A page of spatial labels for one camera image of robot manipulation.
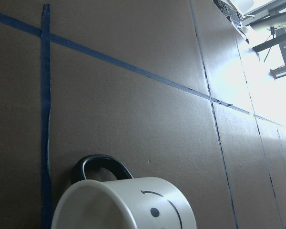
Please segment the white smiley mug black handle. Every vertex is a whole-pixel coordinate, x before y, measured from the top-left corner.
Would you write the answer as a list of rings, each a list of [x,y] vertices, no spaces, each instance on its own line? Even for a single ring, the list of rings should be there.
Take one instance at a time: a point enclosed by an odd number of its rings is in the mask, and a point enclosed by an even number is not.
[[[183,193],[158,177],[134,178],[108,155],[80,159],[60,198],[53,229],[195,229]]]

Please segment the black keyboard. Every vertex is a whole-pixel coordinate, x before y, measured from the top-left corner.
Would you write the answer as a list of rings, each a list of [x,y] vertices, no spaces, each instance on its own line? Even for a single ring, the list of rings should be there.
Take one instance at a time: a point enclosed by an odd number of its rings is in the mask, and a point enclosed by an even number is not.
[[[228,3],[222,0],[213,0],[213,3],[229,21],[236,21],[237,23],[240,23],[243,20],[241,14]]]

